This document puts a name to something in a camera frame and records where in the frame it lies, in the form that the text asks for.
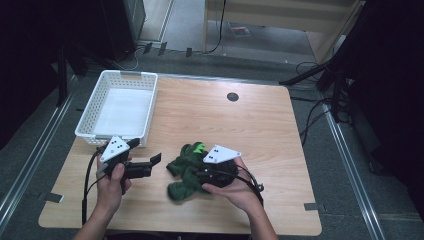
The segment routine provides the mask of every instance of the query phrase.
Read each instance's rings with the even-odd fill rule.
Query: white plastic basket
[[[158,75],[147,72],[103,71],[75,129],[88,144],[103,145],[113,136],[140,138],[147,144],[157,93]]]

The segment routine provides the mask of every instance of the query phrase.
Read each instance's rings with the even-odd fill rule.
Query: table
[[[203,50],[208,20],[221,21],[224,0],[205,0]],[[305,31],[317,63],[348,34],[361,9],[360,0],[227,0],[224,21]]]
[[[227,94],[238,94],[229,101]],[[165,168],[186,143],[202,141],[242,152],[243,160],[263,183],[264,206],[279,235],[318,235],[321,223],[289,98],[282,86],[160,77],[147,147],[131,151],[133,161],[149,161],[162,153],[162,162],[149,178],[133,179],[132,188],[109,229],[163,232],[250,233],[244,212],[226,199],[195,194],[174,203],[168,184],[177,181]],[[46,228],[80,228],[85,172],[95,146],[76,138],[52,189],[61,203],[47,202],[39,224]],[[91,182],[95,176],[92,169]],[[89,194],[88,214],[96,200]]]

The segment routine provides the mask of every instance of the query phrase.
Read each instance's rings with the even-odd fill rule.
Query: person's left hand
[[[101,155],[97,156],[97,169],[99,169],[103,163],[100,162]],[[122,189],[121,189],[121,179],[124,176],[125,166],[122,163],[119,163],[115,166],[112,172],[112,176],[104,176],[105,173],[97,174],[97,179],[100,179],[97,182],[97,204],[95,210],[102,211],[108,216],[113,216],[118,210],[121,199],[122,199]],[[131,187],[131,181],[127,179],[125,181],[125,190],[128,190]]]

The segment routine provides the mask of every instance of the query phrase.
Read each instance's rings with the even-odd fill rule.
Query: green plush toy
[[[168,185],[168,196],[174,201],[184,200],[195,192],[208,193],[203,190],[198,177],[190,170],[191,167],[204,166],[203,158],[208,155],[202,142],[193,145],[186,144],[181,148],[180,156],[169,163],[166,168],[173,177],[181,176],[182,181]]]

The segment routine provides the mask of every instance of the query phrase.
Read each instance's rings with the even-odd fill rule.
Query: forearm
[[[246,213],[249,217],[253,240],[278,239],[278,236],[275,233],[275,230],[272,227],[268,215],[262,205],[255,204],[251,206]]]
[[[113,214],[106,213],[99,209],[94,209],[90,218],[82,226],[74,240],[100,240],[103,238],[107,225],[112,219]]]

